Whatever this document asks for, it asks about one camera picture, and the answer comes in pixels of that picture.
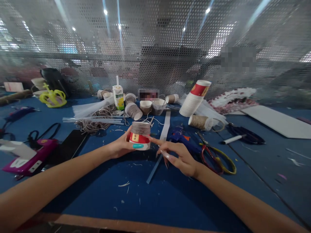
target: white nail polish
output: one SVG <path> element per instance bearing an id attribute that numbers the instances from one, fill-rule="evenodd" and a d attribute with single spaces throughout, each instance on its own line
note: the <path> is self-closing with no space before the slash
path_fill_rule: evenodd
<path id="1" fill-rule="evenodd" d="M 160 150 L 161 154 L 163 154 L 163 156 L 165 156 L 167 159 L 169 158 L 170 154 L 167 153 L 166 151 Z"/>

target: fingernail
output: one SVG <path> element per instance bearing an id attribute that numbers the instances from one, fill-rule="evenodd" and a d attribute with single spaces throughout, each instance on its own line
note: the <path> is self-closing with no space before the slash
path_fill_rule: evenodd
<path id="1" fill-rule="evenodd" d="M 160 150 L 161 154 L 163 154 L 163 156 L 165 156 L 167 159 L 169 159 L 169 153 L 167 153 L 166 151 Z"/>
<path id="2" fill-rule="evenodd" d="M 139 143 L 133 144 L 133 148 L 134 148 L 134 149 L 143 148 L 143 147 L 144 147 L 143 144 L 139 144 Z"/>

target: blue table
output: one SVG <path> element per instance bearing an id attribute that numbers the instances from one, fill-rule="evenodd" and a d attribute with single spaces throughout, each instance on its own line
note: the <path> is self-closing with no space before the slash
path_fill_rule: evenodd
<path id="1" fill-rule="evenodd" d="M 32 106 L 41 110 L 41 112 L 26 115 L 7 128 L 8 132 L 15 134 L 16 140 L 24 141 L 30 131 L 39 130 L 43 132 L 55 122 L 62 123 L 62 117 L 72 117 L 71 106 L 73 104 L 86 104 L 96 101 L 94 97 L 69 100 L 63 108 L 49 109 L 37 99 L 25 99 L 19 103 L 2 107 L 1 117 L 12 112 L 13 109 L 10 107 L 13 105 L 18 107 Z M 164 123 L 165 113 L 155 118 Z M 159 138 L 162 126 L 156 121 L 154 122 L 151 133 L 156 134 L 155 138 Z M 186 135 L 191 136 L 190 140 L 199 141 L 197 135 L 194 134 L 196 129 L 189 127 L 188 118 L 181 116 L 178 112 L 172 112 L 170 124 L 169 134 L 173 127 L 183 125 Z M 102 146 L 103 140 L 104 144 L 114 141 L 123 133 L 115 130 L 126 130 L 127 128 L 126 126 L 114 125 L 108 128 L 106 134 L 101 133 L 102 137 L 91 136 L 80 154 Z M 75 129 L 73 123 L 62 123 L 55 138 L 63 141 L 73 129 Z M 286 205 L 228 145 L 218 144 L 222 140 L 219 134 L 205 132 L 203 136 L 235 162 L 237 174 L 234 176 L 223 175 L 225 179 L 300 223 Z M 118 225 L 119 221 L 124 223 L 122 220 L 127 220 L 130 221 L 127 223 L 132 223 L 132 221 L 142 222 L 142 224 L 148 223 L 150 224 L 148 227 L 154 228 L 158 225 L 164 225 L 222 232 L 249 232 L 249 229 L 239 218 L 205 186 L 184 176 L 173 166 L 167 170 L 163 161 L 148 185 L 146 180 L 155 165 L 156 151 L 157 147 L 153 145 L 148 151 L 136 151 L 102 164 L 56 197 L 42 212 L 62 214 L 63 216 L 81 216 L 89 219 L 89 222 L 97 227 L 100 224 L 96 225 L 95 222 L 100 219 L 115 219 L 118 220 L 115 225 Z M 11 160 L 12 157 L 1 152 L 1 167 Z M 130 185 L 119 187 L 128 181 Z M 0 182 L 0 192 L 4 192 L 21 181 L 15 181 L 13 174 L 0 171 Z M 142 225 L 137 223 L 135 226 L 127 229 L 139 230 Z"/>
<path id="2" fill-rule="evenodd" d="M 311 119 L 311 110 L 273 109 L 291 117 Z M 235 141 L 230 143 L 230 147 L 256 171 L 304 225 L 311 227 L 311 160 L 286 150 L 288 148 L 311 158 L 311 140 L 288 139 L 249 116 L 229 115 L 227 121 L 243 126 L 265 139 L 265 145 L 247 145 Z M 223 139 L 232 137 L 227 130 L 219 134 Z M 290 159 L 305 165 L 296 166 Z"/>

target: scissors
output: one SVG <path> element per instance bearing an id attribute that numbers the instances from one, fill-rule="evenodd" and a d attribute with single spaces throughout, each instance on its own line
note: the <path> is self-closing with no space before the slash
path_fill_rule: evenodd
<path id="1" fill-rule="evenodd" d="M 228 131 L 235 137 L 223 141 L 223 144 L 227 144 L 238 139 L 241 139 L 242 141 L 248 144 L 257 144 L 257 145 L 266 144 L 266 141 L 259 135 L 255 134 L 254 132 L 244 127 L 238 127 L 233 123 L 229 123 Z"/>
<path id="2" fill-rule="evenodd" d="M 201 135 L 201 133 L 199 131 L 197 131 L 198 136 L 200 137 L 200 139 L 203 141 L 203 145 L 202 145 L 202 153 L 201 153 L 201 158 L 204 160 L 204 164 L 206 165 L 206 161 L 204 159 L 204 151 L 206 150 L 208 152 L 208 154 L 216 161 L 216 163 L 218 164 L 218 166 L 227 174 L 231 174 L 231 175 L 235 175 L 236 174 L 236 166 L 234 164 L 234 162 L 225 154 L 223 153 L 221 150 L 212 147 Z M 226 158 L 228 160 L 228 162 L 230 163 L 231 167 L 232 167 L 232 172 L 229 171 L 221 162 L 220 158 L 218 157 L 218 155 L 223 156 L 224 158 Z"/>
<path id="3" fill-rule="evenodd" d="M 201 160 L 202 163 L 206 167 L 208 167 L 210 170 L 212 170 L 216 174 L 218 174 L 218 175 L 223 174 L 224 170 L 222 169 L 221 165 L 218 163 L 217 158 L 215 158 L 214 155 L 212 153 L 210 153 L 209 147 L 207 147 L 206 145 L 203 145 L 203 147 L 200 147 L 199 145 L 194 145 L 193 143 L 190 143 L 184 137 L 182 131 L 183 131 L 183 127 L 176 126 L 173 129 L 173 132 L 172 132 L 171 136 L 169 137 L 169 140 L 172 141 L 172 142 L 181 142 L 181 143 L 183 143 L 186 146 L 186 148 L 188 149 L 188 151 L 192 154 L 192 156 L 198 162 Z M 204 151 L 205 150 L 208 152 L 210 157 L 215 161 L 215 164 L 218 166 L 219 169 L 215 170 L 214 168 L 209 166 L 209 164 L 206 162 L 205 157 L 204 157 Z"/>

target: metal mesh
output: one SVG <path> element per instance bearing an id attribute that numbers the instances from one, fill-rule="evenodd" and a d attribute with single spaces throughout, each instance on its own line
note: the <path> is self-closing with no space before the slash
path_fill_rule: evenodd
<path id="1" fill-rule="evenodd" d="M 53 67 L 74 93 L 110 88 L 119 75 L 126 92 L 182 95 L 206 79 L 206 98 L 252 87 L 262 103 L 311 103 L 310 0 L 0 0 L 0 8 L 0 81 L 31 86 Z M 254 49 L 255 68 L 244 69 L 244 55 L 224 64 L 222 47 Z"/>

